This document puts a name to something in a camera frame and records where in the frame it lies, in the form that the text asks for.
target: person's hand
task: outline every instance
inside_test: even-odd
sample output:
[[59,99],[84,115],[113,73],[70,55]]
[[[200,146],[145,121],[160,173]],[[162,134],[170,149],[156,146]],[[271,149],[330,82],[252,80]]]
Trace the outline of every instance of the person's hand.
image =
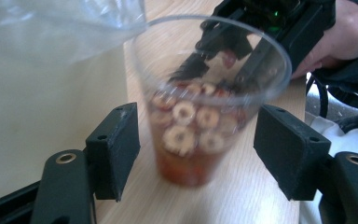
[[358,5],[348,0],[336,1],[336,24],[300,63],[292,78],[315,69],[337,68],[358,58]]

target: clear plastic cup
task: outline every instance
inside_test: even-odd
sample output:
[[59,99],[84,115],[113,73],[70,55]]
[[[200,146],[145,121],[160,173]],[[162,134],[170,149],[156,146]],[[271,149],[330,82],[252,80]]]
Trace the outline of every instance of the clear plastic cup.
[[129,46],[158,171],[182,186],[213,179],[248,121],[285,89],[292,72],[273,39],[216,17],[151,21]]

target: clear plastic bag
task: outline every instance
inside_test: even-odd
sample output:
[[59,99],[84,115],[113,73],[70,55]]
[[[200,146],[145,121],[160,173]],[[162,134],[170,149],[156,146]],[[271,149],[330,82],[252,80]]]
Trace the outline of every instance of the clear plastic bag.
[[144,28],[141,0],[0,0],[0,197],[127,103],[122,43]]

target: white cloth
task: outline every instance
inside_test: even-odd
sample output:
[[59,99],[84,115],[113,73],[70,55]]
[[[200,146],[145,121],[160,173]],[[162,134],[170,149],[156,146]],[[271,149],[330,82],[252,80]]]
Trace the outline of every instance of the white cloth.
[[[358,129],[344,133],[335,122],[321,117],[316,117],[310,127],[331,141],[329,150],[331,156],[334,157],[341,151],[358,153]],[[300,203],[299,222],[301,224],[322,223],[318,208],[321,198],[322,194],[318,190],[313,201]]]

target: table surface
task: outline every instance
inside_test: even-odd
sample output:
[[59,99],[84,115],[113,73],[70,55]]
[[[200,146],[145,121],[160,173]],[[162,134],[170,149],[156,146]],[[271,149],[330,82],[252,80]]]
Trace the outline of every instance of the table surface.
[[[173,14],[210,15],[217,0],[146,0],[149,20]],[[122,201],[97,201],[98,223],[116,224],[214,224],[298,223],[298,202],[289,202],[253,148],[256,118],[228,153],[215,179],[200,188],[175,186],[158,175],[153,144],[138,79],[127,69],[130,102],[138,103],[141,151],[136,159]],[[270,102],[304,120],[305,80],[292,81]]]

